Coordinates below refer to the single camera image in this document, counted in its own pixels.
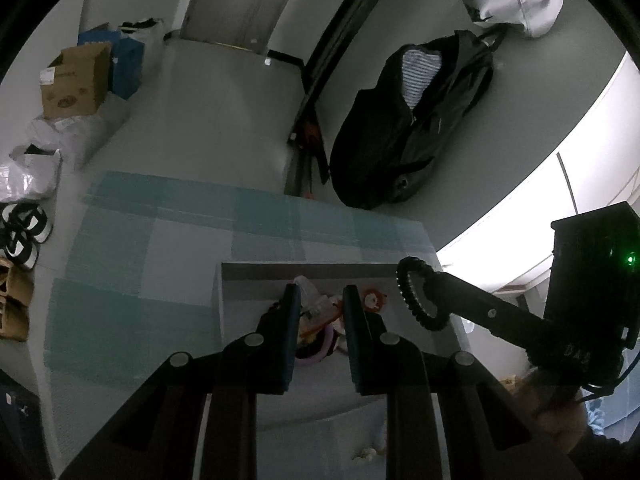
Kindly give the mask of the person's right hand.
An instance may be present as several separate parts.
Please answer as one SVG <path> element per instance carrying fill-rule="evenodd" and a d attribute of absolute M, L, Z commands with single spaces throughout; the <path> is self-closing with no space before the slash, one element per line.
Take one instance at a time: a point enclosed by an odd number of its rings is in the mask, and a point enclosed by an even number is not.
<path fill-rule="evenodd" d="M 539 382 L 535 373 L 515 378 L 511 393 L 518 406 L 563 453 L 572 452 L 589 434 L 585 405 L 573 401 L 555 401 L 554 389 Z"/>

